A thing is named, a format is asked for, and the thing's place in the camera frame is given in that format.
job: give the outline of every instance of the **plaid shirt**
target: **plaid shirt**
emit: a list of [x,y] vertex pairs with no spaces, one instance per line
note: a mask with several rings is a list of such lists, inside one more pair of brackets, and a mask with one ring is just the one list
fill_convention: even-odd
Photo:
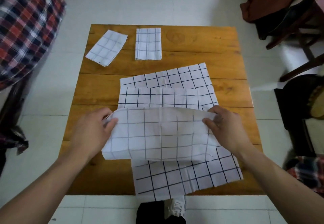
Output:
[[64,0],[0,0],[0,90],[27,75],[56,36]]
[[295,166],[287,172],[294,178],[308,186],[314,192],[324,194],[324,156],[317,157],[298,156],[290,160]]

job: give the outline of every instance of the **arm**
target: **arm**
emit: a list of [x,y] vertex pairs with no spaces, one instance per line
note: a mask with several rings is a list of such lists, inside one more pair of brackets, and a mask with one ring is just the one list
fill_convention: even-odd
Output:
[[214,121],[203,122],[212,130],[218,142],[232,152],[252,172],[287,223],[322,223],[324,199],[296,180],[259,152],[250,142],[238,114],[220,106]]
[[75,177],[103,148],[117,119],[102,108],[83,116],[75,126],[71,146],[38,179],[0,209],[0,223],[48,223]]

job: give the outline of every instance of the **white sneaker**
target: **white sneaker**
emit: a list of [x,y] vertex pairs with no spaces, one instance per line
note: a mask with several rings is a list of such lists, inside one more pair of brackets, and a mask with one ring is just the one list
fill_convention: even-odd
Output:
[[184,216],[186,212],[186,200],[184,196],[172,198],[164,201],[164,218],[169,216]]

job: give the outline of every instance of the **person's left hand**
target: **person's left hand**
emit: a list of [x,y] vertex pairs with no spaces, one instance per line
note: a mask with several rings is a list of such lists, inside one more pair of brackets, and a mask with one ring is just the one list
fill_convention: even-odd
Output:
[[100,152],[118,121],[118,118],[113,118],[103,125],[103,118],[111,113],[109,108],[100,108],[83,115],[74,127],[70,151],[84,157],[87,162]]

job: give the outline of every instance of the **wooden table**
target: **wooden table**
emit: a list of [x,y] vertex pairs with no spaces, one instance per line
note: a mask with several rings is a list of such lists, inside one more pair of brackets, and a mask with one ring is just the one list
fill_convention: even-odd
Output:
[[[137,28],[161,27],[162,60],[136,61]],[[262,151],[237,33],[232,27],[91,25],[85,54],[108,30],[128,35],[123,49],[107,67],[83,57],[60,154],[69,146],[73,125],[84,113],[107,106],[116,110],[119,79],[205,62],[219,104],[241,115],[251,142]],[[204,189],[193,195],[263,194],[241,165],[244,180]],[[68,194],[134,195],[130,160],[104,160],[101,153],[76,177]]]

